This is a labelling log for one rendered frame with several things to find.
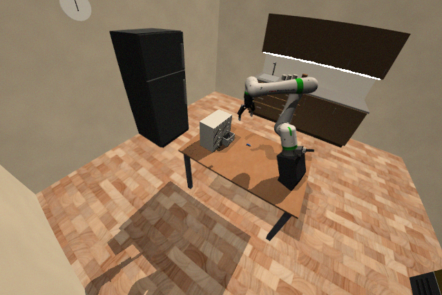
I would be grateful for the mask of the grey small chest of drawers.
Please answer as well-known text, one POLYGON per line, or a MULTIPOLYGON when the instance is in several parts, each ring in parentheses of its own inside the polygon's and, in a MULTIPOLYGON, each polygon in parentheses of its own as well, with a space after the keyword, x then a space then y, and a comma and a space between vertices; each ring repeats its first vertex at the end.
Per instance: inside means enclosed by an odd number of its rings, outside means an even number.
POLYGON ((232 114, 226 113, 218 109, 206 118, 200 121, 200 146, 208 149, 212 153, 214 141, 214 129, 230 118, 232 114))

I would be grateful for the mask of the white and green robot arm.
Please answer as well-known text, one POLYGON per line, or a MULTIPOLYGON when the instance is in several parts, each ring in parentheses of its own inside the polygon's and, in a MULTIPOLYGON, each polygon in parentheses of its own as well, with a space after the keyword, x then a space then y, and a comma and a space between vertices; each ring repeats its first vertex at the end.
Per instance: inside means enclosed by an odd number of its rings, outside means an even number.
POLYGON ((245 81, 244 99, 248 101, 264 95, 289 94, 285 107, 274 125, 274 131, 280 136, 282 156, 286 158, 302 157, 306 151, 314 152, 314 149, 297 146, 296 127, 290 123, 302 95, 313 93, 317 88, 318 82, 313 77, 274 83, 258 83, 255 77, 248 77, 245 81))

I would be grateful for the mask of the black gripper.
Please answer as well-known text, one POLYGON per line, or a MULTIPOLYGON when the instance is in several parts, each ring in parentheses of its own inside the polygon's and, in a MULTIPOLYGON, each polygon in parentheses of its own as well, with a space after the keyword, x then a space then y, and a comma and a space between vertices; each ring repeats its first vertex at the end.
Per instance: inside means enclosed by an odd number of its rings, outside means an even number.
POLYGON ((246 110, 247 108, 250 108, 251 109, 251 113, 250 113, 250 116, 252 117, 252 115, 253 115, 253 112, 254 112, 254 110, 255 110, 255 106, 254 106, 254 102, 253 102, 253 100, 252 101, 248 101, 248 100, 246 100, 246 99, 244 99, 244 105, 242 105, 241 104, 241 107, 240 107, 240 109, 239 109, 239 111, 238 111, 238 120, 240 121, 241 120, 241 115, 242 115, 242 113, 244 112, 244 110, 246 110), (252 105, 252 107, 251 107, 251 105, 252 105), (245 108, 244 108, 245 107, 245 108))

